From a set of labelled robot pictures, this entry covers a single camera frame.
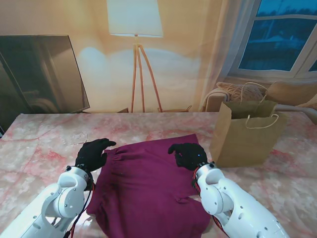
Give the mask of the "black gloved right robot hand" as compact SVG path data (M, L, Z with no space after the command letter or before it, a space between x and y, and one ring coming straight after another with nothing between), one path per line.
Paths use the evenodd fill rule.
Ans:
M197 143L172 144L168 154L174 154L176 165L194 171L199 165L208 163L207 155Z

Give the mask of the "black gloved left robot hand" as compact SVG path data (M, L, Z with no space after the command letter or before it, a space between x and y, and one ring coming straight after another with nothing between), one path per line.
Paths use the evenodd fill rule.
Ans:
M116 142L107 138L84 143L77 154L75 166L88 172L103 167L107 160L107 153L104 153L104 150L115 145Z

